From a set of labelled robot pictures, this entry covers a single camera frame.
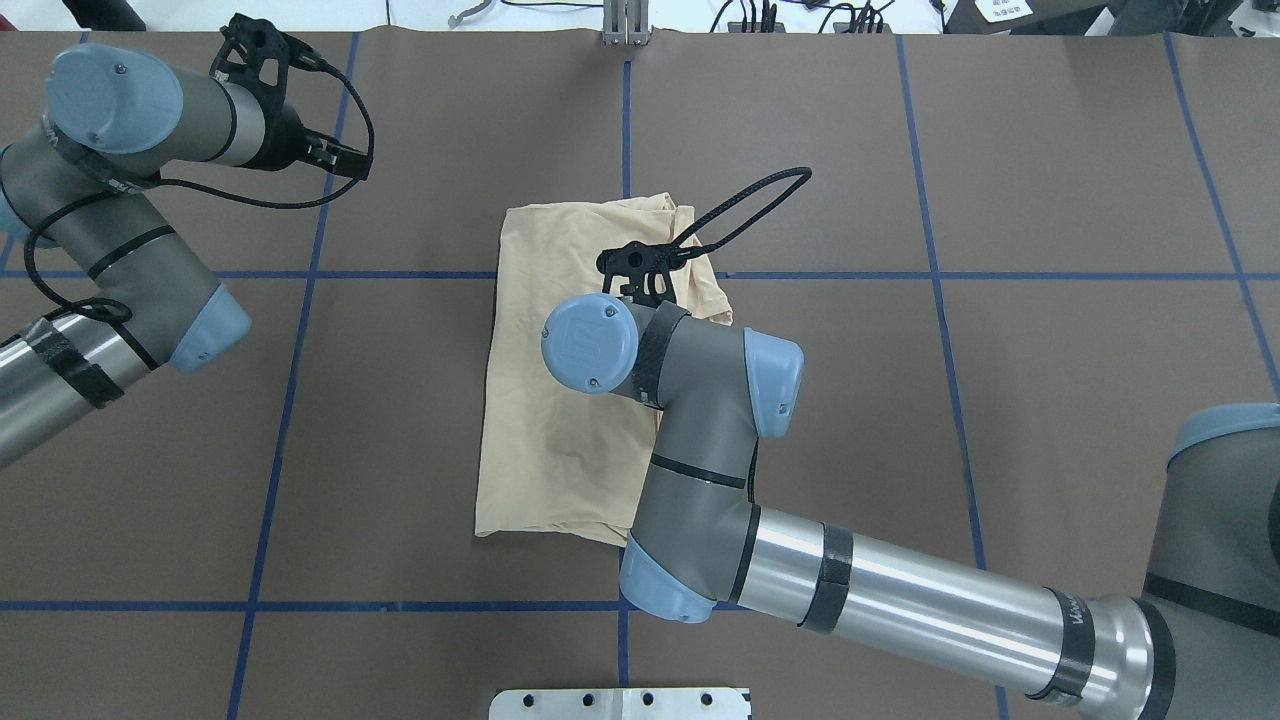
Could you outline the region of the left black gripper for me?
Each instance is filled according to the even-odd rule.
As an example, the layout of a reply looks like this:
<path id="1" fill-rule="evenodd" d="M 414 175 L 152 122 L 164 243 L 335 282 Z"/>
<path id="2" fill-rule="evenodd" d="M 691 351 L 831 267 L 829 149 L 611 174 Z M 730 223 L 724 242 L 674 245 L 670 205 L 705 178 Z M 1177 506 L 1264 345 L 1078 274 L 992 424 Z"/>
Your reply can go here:
<path id="1" fill-rule="evenodd" d="M 232 110 L 227 146 L 212 160 L 227 167 L 283 170 L 296 161 L 332 176 L 366 181 L 372 152 L 305 127 L 285 100 L 288 70 L 321 72 L 326 60 L 312 46 L 279 31 L 270 20 L 234 14 L 210 65 Z"/>

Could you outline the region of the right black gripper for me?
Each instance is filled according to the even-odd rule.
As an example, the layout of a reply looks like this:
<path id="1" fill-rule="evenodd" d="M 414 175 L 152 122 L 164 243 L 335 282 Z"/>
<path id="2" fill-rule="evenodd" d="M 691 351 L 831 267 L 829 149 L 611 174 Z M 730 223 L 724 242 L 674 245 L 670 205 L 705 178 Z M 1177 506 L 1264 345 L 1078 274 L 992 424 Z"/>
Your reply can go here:
<path id="1" fill-rule="evenodd" d="M 603 275 L 602 292 L 646 307 L 677 304 L 671 274 L 685 268 L 690 259 L 691 250 L 676 243 L 632 241 L 618 249 L 605 249 L 596 258 L 596 269 Z"/>

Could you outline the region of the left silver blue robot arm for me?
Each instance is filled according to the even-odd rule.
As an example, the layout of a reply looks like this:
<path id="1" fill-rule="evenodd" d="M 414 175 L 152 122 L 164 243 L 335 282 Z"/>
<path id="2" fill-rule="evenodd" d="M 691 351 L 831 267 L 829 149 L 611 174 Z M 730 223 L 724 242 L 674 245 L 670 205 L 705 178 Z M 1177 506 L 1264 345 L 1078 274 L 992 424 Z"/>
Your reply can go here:
<path id="1" fill-rule="evenodd" d="M 337 79 L 371 122 L 346 73 L 242 14 L 221 28 L 204 74 L 104 44 L 52 60 L 38 124 L 3 149 L 3 229 L 52 305 L 3 342 L 4 466 L 150 372 L 196 372 L 248 334 L 248 314 L 146 196 L 161 187 L 237 195 L 165 178 L 168 163 L 305 163 L 347 188 L 367 179 L 374 146 L 306 127 L 287 100 L 292 70 Z"/>

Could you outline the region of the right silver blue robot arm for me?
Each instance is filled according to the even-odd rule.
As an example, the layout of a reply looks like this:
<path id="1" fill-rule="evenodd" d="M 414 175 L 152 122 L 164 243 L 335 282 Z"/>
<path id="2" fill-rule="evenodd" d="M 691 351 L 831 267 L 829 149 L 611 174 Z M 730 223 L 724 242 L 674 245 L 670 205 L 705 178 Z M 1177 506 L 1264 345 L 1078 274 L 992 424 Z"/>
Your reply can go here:
<path id="1" fill-rule="evenodd" d="M 1277 716 L 1277 395 L 1234 279 L 786 281 L 773 337 L 590 293 L 564 386 L 660 409 L 620 589 L 1088 719 Z"/>

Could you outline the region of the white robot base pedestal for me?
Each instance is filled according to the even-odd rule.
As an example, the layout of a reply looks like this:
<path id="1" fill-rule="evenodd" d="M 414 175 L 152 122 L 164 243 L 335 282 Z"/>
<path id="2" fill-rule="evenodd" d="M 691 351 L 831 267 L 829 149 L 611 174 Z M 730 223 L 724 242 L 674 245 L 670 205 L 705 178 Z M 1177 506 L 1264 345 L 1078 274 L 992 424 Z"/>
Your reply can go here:
<path id="1" fill-rule="evenodd" d="M 502 691 L 489 719 L 751 719 L 749 689 L 733 687 Z"/>

